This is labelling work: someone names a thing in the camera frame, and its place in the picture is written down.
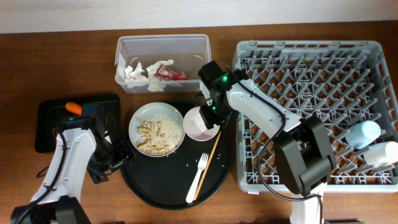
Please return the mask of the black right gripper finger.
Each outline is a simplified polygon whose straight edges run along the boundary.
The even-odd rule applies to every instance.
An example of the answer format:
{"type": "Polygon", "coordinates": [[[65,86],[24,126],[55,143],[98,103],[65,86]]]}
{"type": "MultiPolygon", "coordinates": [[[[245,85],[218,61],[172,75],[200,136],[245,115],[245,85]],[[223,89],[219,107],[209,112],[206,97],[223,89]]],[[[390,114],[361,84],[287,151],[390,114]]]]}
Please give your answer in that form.
{"type": "Polygon", "coordinates": [[[212,107],[200,107],[199,113],[207,129],[212,129],[221,122],[221,117],[212,107]]]}
{"type": "Polygon", "coordinates": [[[224,117],[223,121],[234,120],[238,117],[238,115],[239,115],[239,111],[237,111],[237,110],[230,110],[230,109],[225,110],[223,112],[223,117],[224,117]]]}

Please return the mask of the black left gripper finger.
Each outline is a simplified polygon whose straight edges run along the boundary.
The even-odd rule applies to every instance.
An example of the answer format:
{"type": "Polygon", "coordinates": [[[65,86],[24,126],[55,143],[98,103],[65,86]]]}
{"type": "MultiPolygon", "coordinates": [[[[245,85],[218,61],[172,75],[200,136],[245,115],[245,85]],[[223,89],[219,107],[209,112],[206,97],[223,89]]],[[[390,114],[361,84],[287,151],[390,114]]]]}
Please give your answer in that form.
{"type": "Polygon", "coordinates": [[[123,168],[135,158],[134,152],[128,142],[117,140],[111,146],[113,151],[110,165],[112,168],[123,168]]]}
{"type": "Polygon", "coordinates": [[[87,167],[87,171],[88,171],[94,184],[100,184],[103,182],[107,182],[109,180],[107,174],[105,174],[103,172],[98,172],[89,166],[87,167]]]}

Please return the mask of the pink bowl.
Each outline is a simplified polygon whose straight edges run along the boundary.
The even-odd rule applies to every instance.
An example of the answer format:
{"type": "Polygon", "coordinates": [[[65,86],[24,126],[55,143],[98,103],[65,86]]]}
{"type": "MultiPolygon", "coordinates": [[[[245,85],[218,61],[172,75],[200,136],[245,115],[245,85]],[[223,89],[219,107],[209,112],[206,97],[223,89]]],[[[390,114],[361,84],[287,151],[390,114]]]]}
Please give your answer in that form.
{"type": "Polygon", "coordinates": [[[196,106],[190,109],[184,116],[183,128],[186,134],[196,141],[208,141],[215,137],[220,131],[218,125],[213,125],[211,129],[208,129],[200,115],[200,107],[196,106]]]}

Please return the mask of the red snack wrapper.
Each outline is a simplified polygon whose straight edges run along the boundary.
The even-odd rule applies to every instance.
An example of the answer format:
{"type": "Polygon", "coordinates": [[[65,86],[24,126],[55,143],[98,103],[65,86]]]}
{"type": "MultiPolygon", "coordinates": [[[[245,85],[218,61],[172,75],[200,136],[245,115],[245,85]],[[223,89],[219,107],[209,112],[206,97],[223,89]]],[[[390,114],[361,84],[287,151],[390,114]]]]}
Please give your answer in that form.
{"type": "Polygon", "coordinates": [[[164,64],[161,64],[160,67],[158,68],[156,72],[156,77],[159,77],[161,79],[166,79],[166,80],[173,80],[173,81],[179,81],[179,80],[187,80],[188,77],[184,73],[177,73],[173,70],[171,70],[169,67],[165,66],[164,64]]]}

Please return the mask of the orange carrot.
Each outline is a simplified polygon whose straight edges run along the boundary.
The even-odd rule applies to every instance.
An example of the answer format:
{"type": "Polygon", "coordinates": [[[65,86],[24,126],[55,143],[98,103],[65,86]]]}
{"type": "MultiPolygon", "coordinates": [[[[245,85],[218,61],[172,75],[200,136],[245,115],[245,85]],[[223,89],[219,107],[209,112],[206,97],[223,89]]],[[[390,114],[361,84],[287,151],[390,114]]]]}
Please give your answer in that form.
{"type": "Polygon", "coordinates": [[[65,109],[73,114],[76,114],[80,116],[82,114],[82,106],[74,103],[74,102],[68,102],[65,104],[65,109]]]}

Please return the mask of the white napkin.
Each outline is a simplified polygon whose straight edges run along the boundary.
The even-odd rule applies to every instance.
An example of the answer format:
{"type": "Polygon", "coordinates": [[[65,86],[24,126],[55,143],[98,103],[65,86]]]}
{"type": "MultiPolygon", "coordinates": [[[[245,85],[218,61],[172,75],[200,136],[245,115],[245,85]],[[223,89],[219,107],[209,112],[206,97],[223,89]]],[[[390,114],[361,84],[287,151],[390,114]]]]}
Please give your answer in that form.
{"type": "Polygon", "coordinates": [[[136,68],[132,68],[129,65],[124,69],[125,72],[124,81],[130,83],[130,85],[127,86],[128,88],[132,88],[135,86],[142,86],[137,84],[137,82],[151,82],[151,84],[148,86],[149,91],[151,92],[163,91],[166,84],[162,83],[163,81],[161,78],[156,77],[156,73],[161,65],[172,65],[172,64],[174,64],[174,61],[170,59],[166,61],[165,60],[158,61],[155,64],[148,66],[146,68],[147,77],[142,74],[142,72],[144,72],[144,69],[140,62],[137,64],[136,68]]]}

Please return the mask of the light blue cup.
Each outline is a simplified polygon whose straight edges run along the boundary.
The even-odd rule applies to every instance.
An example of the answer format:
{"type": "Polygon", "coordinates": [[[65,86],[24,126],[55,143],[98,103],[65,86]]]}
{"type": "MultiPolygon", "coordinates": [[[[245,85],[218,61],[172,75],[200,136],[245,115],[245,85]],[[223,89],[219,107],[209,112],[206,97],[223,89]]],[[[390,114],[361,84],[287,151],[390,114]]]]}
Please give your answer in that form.
{"type": "Polygon", "coordinates": [[[363,121],[350,127],[348,131],[349,134],[345,137],[346,142],[355,149],[370,145],[381,135],[381,128],[374,121],[363,121]]]}

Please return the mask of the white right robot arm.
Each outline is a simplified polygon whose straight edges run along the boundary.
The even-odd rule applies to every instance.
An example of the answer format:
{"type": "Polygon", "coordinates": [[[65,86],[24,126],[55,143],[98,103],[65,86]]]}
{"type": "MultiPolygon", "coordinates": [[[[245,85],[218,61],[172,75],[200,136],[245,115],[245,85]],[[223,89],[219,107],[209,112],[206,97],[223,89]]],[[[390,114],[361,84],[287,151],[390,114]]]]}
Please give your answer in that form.
{"type": "Polygon", "coordinates": [[[236,114],[247,116],[262,130],[274,152],[277,174],[292,193],[291,223],[323,223],[323,193],[336,168],[336,159],[323,121],[290,112],[267,96],[240,69],[222,68],[211,61],[198,72],[211,101],[200,108],[207,129],[226,124],[236,114]]]}

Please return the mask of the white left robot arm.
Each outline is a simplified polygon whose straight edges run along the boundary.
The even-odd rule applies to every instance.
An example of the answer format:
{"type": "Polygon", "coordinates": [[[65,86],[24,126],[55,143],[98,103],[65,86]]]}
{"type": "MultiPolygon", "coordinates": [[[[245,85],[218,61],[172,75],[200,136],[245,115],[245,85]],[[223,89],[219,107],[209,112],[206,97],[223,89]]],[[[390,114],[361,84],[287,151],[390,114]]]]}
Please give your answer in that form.
{"type": "Polygon", "coordinates": [[[14,209],[11,223],[89,223],[80,204],[85,174],[96,184],[106,182],[134,158],[114,138],[116,118],[104,106],[69,102],[65,107],[74,115],[53,129],[55,152],[45,179],[29,204],[14,209]]]}

